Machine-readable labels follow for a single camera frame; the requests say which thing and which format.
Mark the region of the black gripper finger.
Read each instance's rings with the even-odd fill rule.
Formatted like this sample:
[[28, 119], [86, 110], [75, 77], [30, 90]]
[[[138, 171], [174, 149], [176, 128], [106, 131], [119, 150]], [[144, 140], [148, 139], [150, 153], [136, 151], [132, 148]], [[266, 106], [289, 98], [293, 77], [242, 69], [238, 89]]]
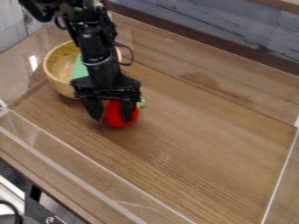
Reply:
[[88, 111], [91, 118], [95, 121], [99, 121], [104, 112], [103, 101], [98, 97], [83, 97], [80, 101], [83, 103], [86, 110]]
[[136, 110], [136, 104], [131, 100], [123, 100], [120, 102], [120, 113], [124, 123], [128, 123], [134, 120], [135, 110]]

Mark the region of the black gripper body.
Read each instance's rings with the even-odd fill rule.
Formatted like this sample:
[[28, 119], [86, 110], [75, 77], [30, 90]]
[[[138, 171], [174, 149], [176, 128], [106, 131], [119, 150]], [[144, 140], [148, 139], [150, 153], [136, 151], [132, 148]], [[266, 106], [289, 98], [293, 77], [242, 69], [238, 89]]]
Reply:
[[102, 101], [142, 101], [139, 80], [124, 75], [119, 64], [112, 60], [98, 64], [87, 64], [88, 76], [71, 80], [75, 97], [98, 97]]

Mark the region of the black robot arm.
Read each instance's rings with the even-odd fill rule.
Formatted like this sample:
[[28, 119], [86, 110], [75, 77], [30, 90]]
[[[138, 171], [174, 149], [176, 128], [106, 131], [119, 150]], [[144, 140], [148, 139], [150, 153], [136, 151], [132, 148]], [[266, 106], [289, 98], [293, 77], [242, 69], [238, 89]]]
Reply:
[[127, 76], [119, 61], [118, 29], [108, 15], [106, 0], [18, 0], [32, 17], [54, 22], [66, 30], [79, 48], [79, 59], [87, 73], [70, 81], [75, 97], [90, 116], [107, 116], [124, 125], [136, 119], [142, 101], [142, 83]]

